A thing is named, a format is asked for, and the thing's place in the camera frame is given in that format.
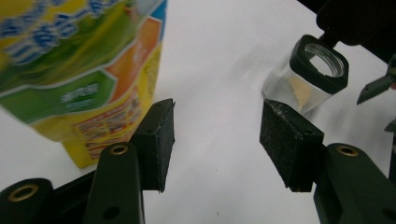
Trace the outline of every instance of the small transparent container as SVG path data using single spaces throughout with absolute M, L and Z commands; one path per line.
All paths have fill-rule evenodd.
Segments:
M 315 39 L 304 35 L 292 53 L 265 79 L 265 98 L 285 103 L 301 114 L 347 86 L 347 59 Z

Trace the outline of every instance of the yellow snack package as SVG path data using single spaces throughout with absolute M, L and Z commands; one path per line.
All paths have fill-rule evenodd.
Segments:
M 0 105 L 78 167 L 151 106 L 166 0 L 0 1 Z

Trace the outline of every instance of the white surface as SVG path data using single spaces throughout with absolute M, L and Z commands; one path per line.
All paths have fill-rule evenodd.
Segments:
M 304 34 L 321 31 L 295 0 L 169 0 L 155 101 L 174 98 L 176 142 L 166 191 L 145 191 L 148 224 L 318 223 L 311 193 L 291 193 L 259 143 L 262 83 Z M 365 150 L 388 174 L 395 91 L 357 106 L 364 84 L 386 64 L 361 47 L 338 44 L 349 85 L 308 117 L 324 144 Z M 0 114 L 0 189 L 44 177 L 55 188 L 79 170 L 63 148 Z

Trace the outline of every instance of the black lid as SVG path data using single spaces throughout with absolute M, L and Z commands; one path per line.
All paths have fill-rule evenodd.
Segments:
M 334 77 L 321 74 L 310 62 L 314 55 L 319 56 L 337 74 Z M 304 35 L 294 46 L 290 56 L 290 68 L 294 73 L 329 94 L 336 94 L 347 86 L 349 68 L 347 59 L 311 35 Z

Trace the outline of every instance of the green label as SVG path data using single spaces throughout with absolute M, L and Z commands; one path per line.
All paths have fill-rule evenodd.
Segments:
M 0 97 L 0 105 L 25 123 L 92 110 L 112 96 L 116 80 L 96 71 L 61 86 L 27 87 Z

